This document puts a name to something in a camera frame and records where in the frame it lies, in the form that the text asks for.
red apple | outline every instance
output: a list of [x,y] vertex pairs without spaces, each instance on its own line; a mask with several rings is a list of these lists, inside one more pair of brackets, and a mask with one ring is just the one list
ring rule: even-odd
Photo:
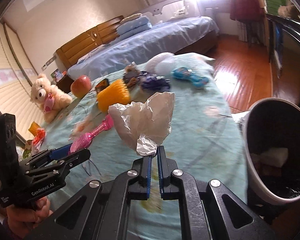
[[78,98],[83,98],[91,90],[91,81],[87,76],[80,76],[71,84],[71,92]]

silver screw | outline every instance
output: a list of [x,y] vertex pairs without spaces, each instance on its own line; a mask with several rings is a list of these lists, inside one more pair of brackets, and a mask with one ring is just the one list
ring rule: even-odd
[[137,175],[138,175],[138,173],[135,170],[128,171],[128,176],[130,176],[130,177],[134,177],[134,176],[137,176]]
[[213,187],[219,187],[221,185],[221,182],[217,179],[213,179],[212,181],[210,181],[210,185]]
[[99,181],[97,181],[97,180],[93,180],[93,181],[91,181],[91,182],[89,183],[89,186],[90,186],[90,187],[99,187],[99,186],[100,186],[100,183],[99,183]]
[[181,175],[183,174],[183,171],[177,169],[177,170],[174,170],[174,171],[172,172],[172,174],[175,175],[175,176],[181,176]]

human hand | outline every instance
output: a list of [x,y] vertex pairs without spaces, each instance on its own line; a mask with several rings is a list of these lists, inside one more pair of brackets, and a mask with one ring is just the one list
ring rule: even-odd
[[8,225],[17,236],[24,238],[32,229],[52,214],[50,201],[43,197],[36,201],[37,210],[19,208],[14,205],[7,207]]

bed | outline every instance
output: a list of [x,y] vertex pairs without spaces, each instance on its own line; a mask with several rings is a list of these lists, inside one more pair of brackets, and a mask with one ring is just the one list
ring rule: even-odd
[[[205,89],[196,90],[189,82],[171,80],[171,91],[175,93],[176,101],[172,132],[163,142],[167,156],[176,160],[179,168],[196,179],[221,180],[246,202],[247,174],[242,138],[233,119],[226,117],[230,116],[229,107],[211,75],[213,59],[196,53],[174,57],[176,67],[196,68],[210,82]],[[144,66],[141,64],[138,68],[143,69]],[[119,70],[106,78],[111,83],[122,76],[123,70]],[[146,100],[145,94],[138,87],[130,94],[133,101]],[[224,116],[211,114],[215,111]],[[82,125],[87,116],[89,122]],[[104,116],[98,109],[96,93],[92,89],[83,99],[75,99],[46,126],[47,137],[41,149],[68,144],[82,133],[91,131]],[[66,177],[66,186],[49,195],[53,209],[62,205],[89,181],[112,180],[130,169],[133,160],[139,158],[121,141],[114,128],[98,135],[89,150],[90,160],[71,169]],[[152,169],[150,199],[131,203],[127,239],[181,239],[178,202],[163,201],[160,198],[156,158],[153,159]]]
[[[195,17],[154,25],[152,29],[116,42],[121,17],[80,34],[56,51],[58,68],[67,69],[73,79],[81,75],[91,80],[121,69],[131,62],[141,64],[162,52],[176,55],[188,52],[204,54],[217,43],[218,27],[209,17]],[[111,44],[77,64],[78,59],[102,44]]]

wooden headboard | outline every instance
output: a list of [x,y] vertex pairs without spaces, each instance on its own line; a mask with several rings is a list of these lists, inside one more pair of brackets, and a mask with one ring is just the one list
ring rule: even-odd
[[121,15],[101,23],[62,45],[55,53],[58,57],[57,63],[63,64],[66,69],[69,69],[78,62],[79,58],[93,49],[113,41],[119,36],[116,30],[122,19]]

